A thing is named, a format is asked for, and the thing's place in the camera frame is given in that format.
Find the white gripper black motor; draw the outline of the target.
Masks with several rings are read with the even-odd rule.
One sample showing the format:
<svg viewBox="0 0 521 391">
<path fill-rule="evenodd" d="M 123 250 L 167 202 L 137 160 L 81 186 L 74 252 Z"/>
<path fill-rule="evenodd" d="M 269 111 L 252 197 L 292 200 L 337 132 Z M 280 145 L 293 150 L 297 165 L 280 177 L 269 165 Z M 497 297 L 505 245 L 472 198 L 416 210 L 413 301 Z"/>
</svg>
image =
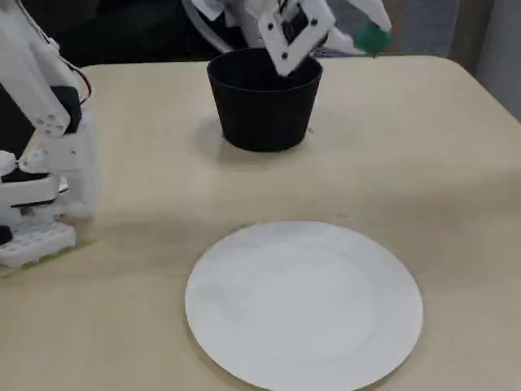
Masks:
<svg viewBox="0 0 521 391">
<path fill-rule="evenodd" d="M 227 27 L 239 27 L 246 41 L 262 41 L 258 21 L 266 1 L 224 0 L 222 4 Z M 382 0 L 352 0 L 352 4 L 381 29 L 392 27 Z M 332 28 L 327 34 L 327 48 L 340 52 L 354 52 L 354 42 L 348 34 Z"/>
</svg>

